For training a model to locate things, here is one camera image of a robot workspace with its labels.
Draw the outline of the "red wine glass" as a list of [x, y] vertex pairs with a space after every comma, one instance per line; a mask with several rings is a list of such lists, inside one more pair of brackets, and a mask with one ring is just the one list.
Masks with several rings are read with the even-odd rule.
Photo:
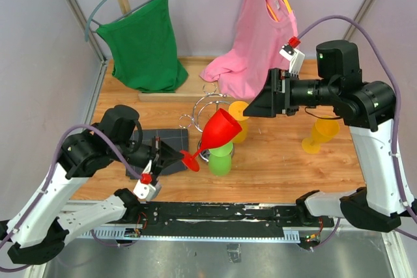
[[182, 163], [190, 170], [198, 172], [200, 166], [196, 157], [204, 150], [219, 148], [230, 142], [242, 131], [241, 125], [226, 110], [219, 109], [206, 123], [197, 152], [190, 154], [181, 150]]

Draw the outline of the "green wine glass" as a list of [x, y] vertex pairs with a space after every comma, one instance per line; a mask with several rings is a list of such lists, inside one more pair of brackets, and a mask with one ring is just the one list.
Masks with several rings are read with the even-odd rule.
[[229, 142], [221, 147], [209, 149], [208, 167], [212, 174], [225, 176], [231, 170], [233, 143]]

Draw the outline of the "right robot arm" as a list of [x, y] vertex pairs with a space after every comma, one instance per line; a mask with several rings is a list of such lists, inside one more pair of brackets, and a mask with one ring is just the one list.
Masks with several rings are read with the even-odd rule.
[[281, 48], [289, 69], [272, 68], [245, 117], [293, 116], [300, 107], [330, 106], [349, 128], [365, 186], [345, 193], [311, 191], [296, 200], [295, 217], [309, 226], [320, 216], [346, 219], [352, 226], [390, 232], [402, 217], [416, 217], [416, 198], [405, 177], [398, 144], [401, 97], [395, 81], [366, 83], [357, 45], [346, 40], [319, 44], [317, 79], [300, 79], [299, 40]]

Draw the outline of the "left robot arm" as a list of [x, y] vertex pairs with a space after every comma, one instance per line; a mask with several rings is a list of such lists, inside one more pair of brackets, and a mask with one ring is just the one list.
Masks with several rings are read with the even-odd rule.
[[[126, 105], [108, 109], [99, 123], [71, 127], [60, 139], [40, 187], [12, 219], [1, 222], [1, 243], [17, 266], [40, 265], [55, 258], [81, 234], [112, 221], [132, 223], [140, 202], [155, 198], [158, 176], [183, 155], [153, 137], [143, 144], [139, 113]], [[136, 176], [139, 191], [118, 189], [106, 200], [75, 213], [62, 209], [75, 192], [100, 169], [114, 161]]]

